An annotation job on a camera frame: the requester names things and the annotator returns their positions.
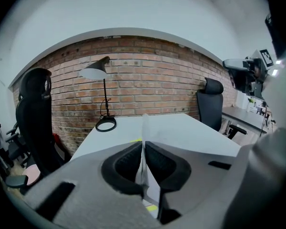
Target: red brick wall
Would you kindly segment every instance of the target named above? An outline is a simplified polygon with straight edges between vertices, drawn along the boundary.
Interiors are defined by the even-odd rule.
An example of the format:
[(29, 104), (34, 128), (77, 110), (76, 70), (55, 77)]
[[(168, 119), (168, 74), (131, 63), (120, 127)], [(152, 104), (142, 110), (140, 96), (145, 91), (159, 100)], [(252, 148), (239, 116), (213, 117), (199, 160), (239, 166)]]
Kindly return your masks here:
[[(178, 44), (129, 36), (81, 41), (51, 53), (33, 66), (52, 72), (53, 132), (72, 153), (99, 120), (104, 99), (103, 83), (79, 77), (79, 70), (104, 56), (111, 58), (106, 67), (106, 88), (112, 115), (186, 113), (198, 119), (195, 93), (203, 88), (204, 77), (224, 85), (224, 106), (235, 102), (236, 92), (227, 71)], [(13, 86), (15, 104), (18, 87), (19, 81)]]

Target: desk surface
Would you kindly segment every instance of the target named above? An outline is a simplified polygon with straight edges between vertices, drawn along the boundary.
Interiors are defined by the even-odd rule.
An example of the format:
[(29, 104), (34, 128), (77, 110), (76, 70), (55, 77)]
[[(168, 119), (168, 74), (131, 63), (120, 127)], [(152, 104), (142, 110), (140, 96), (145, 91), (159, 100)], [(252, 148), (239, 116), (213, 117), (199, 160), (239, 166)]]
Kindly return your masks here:
[[(110, 132), (88, 134), (72, 159), (142, 138), (143, 117), (116, 117)], [(149, 141), (202, 153), (236, 156), (240, 146), (226, 136), (186, 114), (148, 116)]]
[(247, 112), (245, 109), (225, 107), (223, 108), (223, 116), (228, 116), (236, 121), (250, 126), (258, 131), (261, 131), (264, 117), (252, 112)]

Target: chair backrest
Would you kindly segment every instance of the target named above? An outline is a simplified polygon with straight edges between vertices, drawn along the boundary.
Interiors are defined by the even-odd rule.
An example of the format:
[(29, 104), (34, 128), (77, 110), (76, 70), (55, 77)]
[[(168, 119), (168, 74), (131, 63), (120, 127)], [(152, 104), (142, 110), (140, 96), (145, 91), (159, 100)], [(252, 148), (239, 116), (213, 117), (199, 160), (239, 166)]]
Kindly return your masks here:
[(210, 78), (205, 78), (203, 90), (198, 90), (197, 102), (200, 121), (216, 131), (220, 130), (223, 110), (223, 85)]
[(44, 176), (64, 164), (54, 147), (50, 75), (50, 71), (42, 68), (26, 72), (20, 84), (20, 101), (16, 109), (21, 135)]

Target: desk lamp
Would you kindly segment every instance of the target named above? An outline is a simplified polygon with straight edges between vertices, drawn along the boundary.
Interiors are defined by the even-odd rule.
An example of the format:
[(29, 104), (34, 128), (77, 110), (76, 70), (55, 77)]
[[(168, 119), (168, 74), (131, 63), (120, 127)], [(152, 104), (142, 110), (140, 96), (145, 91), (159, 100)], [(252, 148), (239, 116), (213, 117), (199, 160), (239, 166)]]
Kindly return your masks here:
[[(114, 119), (114, 115), (110, 116), (110, 114), (109, 114), (108, 99), (107, 99), (107, 95), (106, 95), (105, 78), (107, 77), (107, 72), (105, 70), (105, 64), (109, 63), (109, 61), (110, 61), (110, 58), (108, 56), (106, 56), (106, 57), (100, 59), (99, 61), (94, 62), (93, 64), (90, 64), (85, 69), (82, 69), (80, 71), (80, 76), (82, 76), (82, 77), (85, 77), (85, 78), (91, 79), (91, 80), (103, 80), (103, 82), (104, 82), (104, 93), (105, 93), (105, 100), (104, 101), (105, 101), (107, 113), (104, 115), (101, 114), (100, 120), (95, 126), (95, 129), (99, 132), (109, 132), (116, 127), (116, 121)], [(104, 123), (112, 123), (113, 127), (106, 129), (106, 130), (99, 129), (99, 126), (104, 124)]]

